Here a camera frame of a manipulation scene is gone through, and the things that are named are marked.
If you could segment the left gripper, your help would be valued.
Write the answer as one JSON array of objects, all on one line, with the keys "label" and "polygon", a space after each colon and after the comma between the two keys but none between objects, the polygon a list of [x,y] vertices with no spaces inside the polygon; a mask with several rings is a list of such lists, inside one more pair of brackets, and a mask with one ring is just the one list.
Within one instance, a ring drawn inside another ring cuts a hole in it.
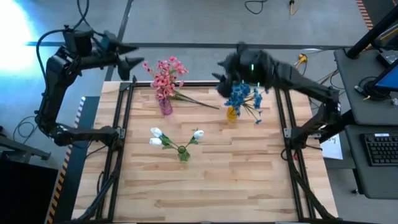
[{"label": "left gripper", "polygon": [[113,55],[114,64],[118,67],[118,74],[121,80],[129,80],[130,69],[133,69],[136,65],[144,61],[144,57],[124,57],[121,54],[126,54],[138,50],[139,48],[132,45],[121,42],[110,42],[108,45],[109,52]]}]

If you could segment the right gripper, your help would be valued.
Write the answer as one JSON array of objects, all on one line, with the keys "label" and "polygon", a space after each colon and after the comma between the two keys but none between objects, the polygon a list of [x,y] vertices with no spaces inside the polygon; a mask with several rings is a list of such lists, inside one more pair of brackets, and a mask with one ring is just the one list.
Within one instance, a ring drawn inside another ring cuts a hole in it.
[{"label": "right gripper", "polygon": [[259,84],[266,90],[270,89],[273,65],[267,61],[268,56],[264,51],[250,49],[248,44],[238,42],[236,51],[217,63],[224,68],[225,74],[212,73],[212,76],[219,80],[218,93],[221,96],[230,96],[233,85],[241,82]]}]

